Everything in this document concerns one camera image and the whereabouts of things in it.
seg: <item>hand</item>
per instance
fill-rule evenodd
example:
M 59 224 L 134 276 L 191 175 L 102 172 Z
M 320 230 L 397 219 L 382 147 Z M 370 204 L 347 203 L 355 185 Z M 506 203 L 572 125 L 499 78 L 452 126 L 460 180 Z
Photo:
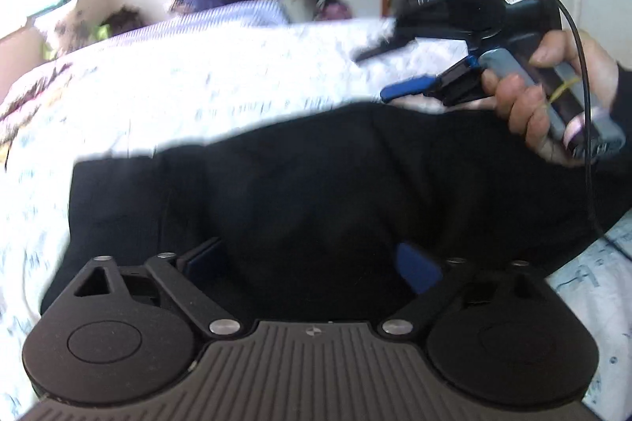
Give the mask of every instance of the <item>hand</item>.
M 610 110 L 619 84 L 619 68 L 599 43 L 587 33 L 581 32 L 581 43 L 586 55 L 590 90 L 599 98 L 604 108 Z M 581 73 L 577 47 L 570 30 L 552 30 L 544 36 L 530 63 L 540 68 L 552 67 L 568 61 L 577 74 Z M 495 99 L 495 109 L 509 122 L 510 131 L 525 137 L 529 148 L 550 162 L 577 165 L 559 143 L 548 137 L 551 121 L 547 112 L 547 100 L 541 85 L 527 87 L 518 75 L 499 79 L 494 72 L 483 72 L 483 88 Z

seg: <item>circular black pad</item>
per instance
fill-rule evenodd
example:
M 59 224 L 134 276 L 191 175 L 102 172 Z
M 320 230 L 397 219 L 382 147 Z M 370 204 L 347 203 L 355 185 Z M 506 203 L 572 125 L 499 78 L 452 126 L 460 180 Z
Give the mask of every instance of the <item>circular black pad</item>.
M 134 355 L 142 341 L 140 332 L 127 323 L 100 321 L 77 328 L 68 349 L 84 362 L 112 364 Z
M 194 357 L 179 317 L 131 299 L 77 298 L 42 317 L 23 350 L 36 390 L 68 403 L 121 404 L 177 381 Z
M 486 403 L 528 410 L 576 400 L 598 360 L 579 320 L 530 300 L 448 315 L 432 329 L 427 350 L 458 389 Z

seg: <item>black cable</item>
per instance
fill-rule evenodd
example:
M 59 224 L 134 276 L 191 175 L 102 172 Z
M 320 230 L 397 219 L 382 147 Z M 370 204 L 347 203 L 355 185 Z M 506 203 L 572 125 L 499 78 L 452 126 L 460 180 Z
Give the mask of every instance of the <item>black cable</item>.
M 560 0 L 555 0 L 557 5 L 562 11 L 562 14 L 568 21 L 568 24 L 571 27 L 571 32 L 573 33 L 573 38 L 575 40 L 575 46 L 577 46 L 577 56 L 579 58 L 579 69 L 581 71 L 581 82 L 583 84 L 584 89 L 584 111 L 585 111 L 585 123 L 584 123 L 584 138 L 586 139 L 586 146 L 584 152 L 584 168 L 585 168 L 585 177 L 586 177 L 586 203 L 587 210 L 589 216 L 589 222 L 592 224 L 593 229 L 599 238 L 603 239 L 609 246 L 612 246 L 616 251 L 618 251 L 625 259 L 632 262 L 632 257 L 628 255 L 628 253 L 621 247 L 616 241 L 611 240 L 611 238 L 606 235 L 606 232 L 601 227 L 599 223 L 599 219 L 596 216 L 596 208 L 595 208 L 595 191 L 593 190 L 592 183 L 592 112 L 590 105 L 590 81 L 589 81 L 589 70 L 586 65 L 586 55 L 584 54 L 584 47 L 581 43 L 581 38 L 579 36 L 579 30 L 577 30 L 577 25 L 573 21 L 573 17 L 571 16 L 568 9 L 564 7 L 564 4 Z

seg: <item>white bedsheet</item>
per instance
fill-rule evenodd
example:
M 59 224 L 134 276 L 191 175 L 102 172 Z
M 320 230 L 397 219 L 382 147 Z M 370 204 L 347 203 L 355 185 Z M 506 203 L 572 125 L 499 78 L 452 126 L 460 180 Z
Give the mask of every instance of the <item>white bedsheet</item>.
M 0 420 L 13 420 L 35 401 L 21 347 L 68 242 L 73 164 L 210 143 L 261 123 L 376 98 L 385 85 L 442 71 L 465 55 L 461 44 L 428 41 L 356 66 L 350 53 L 389 27 L 374 20 L 210 28 L 73 62 L 75 78 L 61 100 L 20 131 L 0 173 Z M 426 108 L 441 111 L 432 100 Z M 632 272 L 608 252 L 596 264 L 594 252 L 558 271 L 554 285 L 577 276 L 559 291 L 602 349 L 588 402 L 608 421 L 621 421 L 632 407 L 624 394 L 632 366 L 616 332 L 632 330 Z

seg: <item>bed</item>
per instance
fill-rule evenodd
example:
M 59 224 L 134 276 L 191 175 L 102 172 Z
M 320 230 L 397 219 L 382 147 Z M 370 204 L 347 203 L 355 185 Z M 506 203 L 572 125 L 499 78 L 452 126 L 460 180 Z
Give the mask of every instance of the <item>bed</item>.
M 13 86 L 3 108 L 43 77 L 46 88 L 0 132 L 12 135 L 0 172 L 2 421 L 16 419 L 36 400 L 21 348 L 68 242 L 73 164 L 211 143 L 260 124 L 375 99 L 385 85 L 440 72 L 465 55 L 463 43 L 423 40 L 362 68 L 352 62 L 352 51 L 391 28 L 391 21 L 378 19 L 287 26 L 273 0 L 244 2 L 87 47 Z M 415 107 L 443 111 L 433 100 Z M 611 235 L 632 249 L 632 215 Z M 550 283 L 600 347 L 599 372 L 585 401 L 608 421 L 625 419 L 632 410 L 626 393 L 632 387 L 632 267 L 598 242 Z

